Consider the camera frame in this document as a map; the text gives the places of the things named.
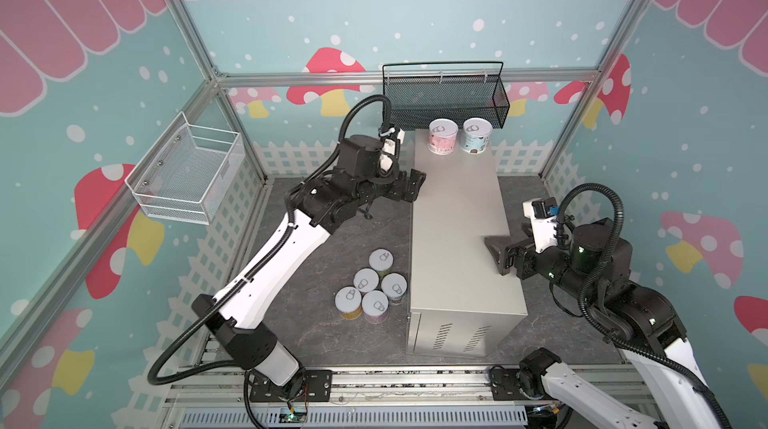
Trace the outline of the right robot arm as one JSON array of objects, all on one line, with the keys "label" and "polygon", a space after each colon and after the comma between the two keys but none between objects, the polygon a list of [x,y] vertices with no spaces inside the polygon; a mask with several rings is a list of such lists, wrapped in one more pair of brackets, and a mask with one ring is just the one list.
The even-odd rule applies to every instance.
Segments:
[{"label": "right robot arm", "polygon": [[563,419],[578,413],[600,428],[728,428],[731,422],[705,382],[672,303],[630,279],[632,245],[622,238],[624,205],[609,187],[584,183],[566,194],[523,205],[526,239],[489,236],[484,244],[500,275],[539,275],[572,297],[570,317],[586,321],[617,348],[650,390],[654,418],[620,402],[578,375],[559,356],[538,348],[515,371],[494,366],[493,388],[515,387],[531,400],[553,399]]}]

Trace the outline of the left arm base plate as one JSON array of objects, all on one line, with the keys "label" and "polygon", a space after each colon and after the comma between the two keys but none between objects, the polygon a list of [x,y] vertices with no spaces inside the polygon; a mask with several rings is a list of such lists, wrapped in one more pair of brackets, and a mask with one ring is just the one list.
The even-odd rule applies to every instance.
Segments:
[{"label": "left arm base plate", "polygon": [[250,402],[328,402],[333,373],[330,370],[299,371],[284,385],[275,384],[265,375],[253,370],[248,374],[246,396]]}]

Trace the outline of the pink label can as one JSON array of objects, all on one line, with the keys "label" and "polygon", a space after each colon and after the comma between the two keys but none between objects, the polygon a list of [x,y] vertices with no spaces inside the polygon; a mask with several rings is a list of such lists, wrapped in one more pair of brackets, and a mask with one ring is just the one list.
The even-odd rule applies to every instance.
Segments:
[{"label": "pink label can", "polygon": [[454,151],[457,135],[457,124],[445,118],[433,120],[428,127],[428,149],[436,155],[449,155]]}]

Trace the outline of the yellow label can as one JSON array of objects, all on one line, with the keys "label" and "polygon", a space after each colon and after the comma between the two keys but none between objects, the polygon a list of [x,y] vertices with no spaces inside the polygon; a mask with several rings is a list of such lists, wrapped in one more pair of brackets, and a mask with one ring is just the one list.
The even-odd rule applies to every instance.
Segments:
[{"label": "yellow label can", "polygon": [[362,314],[362,295],[353,286],[341,288],[335,295],[334,304],[346,320],[355,320]]}]

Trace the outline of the blue label can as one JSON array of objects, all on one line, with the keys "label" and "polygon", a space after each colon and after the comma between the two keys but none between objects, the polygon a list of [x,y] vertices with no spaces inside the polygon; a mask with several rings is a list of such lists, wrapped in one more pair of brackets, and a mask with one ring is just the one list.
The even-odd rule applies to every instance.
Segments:
[{"label": "blue label can", "polygon": [[461,149],[469,154],[485,151],[493,133],[492,124],[482,118],[470,118],[463,123],[460,138]]}]

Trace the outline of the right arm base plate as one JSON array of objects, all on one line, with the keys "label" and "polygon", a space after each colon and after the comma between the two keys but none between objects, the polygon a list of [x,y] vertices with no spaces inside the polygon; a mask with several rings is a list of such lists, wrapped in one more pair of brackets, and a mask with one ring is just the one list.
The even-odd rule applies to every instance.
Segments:
[{"label": "right arm base plate", "polygon": [[507,368],[495,365],[488,370],[488,380],[494,401],[555,401],[561,403],[549,394],[543,385],[546,371],[541,368]]}]

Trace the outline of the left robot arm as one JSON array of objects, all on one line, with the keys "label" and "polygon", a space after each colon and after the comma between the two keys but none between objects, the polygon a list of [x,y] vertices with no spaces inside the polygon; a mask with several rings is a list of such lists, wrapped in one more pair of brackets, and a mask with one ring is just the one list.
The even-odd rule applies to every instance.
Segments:
[{"label": "left robot arm", "polygon": [[[378,198],[412,203],[424,173],[399,167],[404,132],[393,122],[392,103],[372,95],[342,121],[332,154],[284,197],[285,215],[271,238],[241,272],[214,295],[198,296],[198,316],[151,365],[147,381],[167,385],[209,370],[241,368],[278,387],[300,384],[302,365],[264,324],[265,314],[303,262],[342,224],[367,215]],[[171,357],[200,329],[207,329],[228,359],[162,374]]]}]

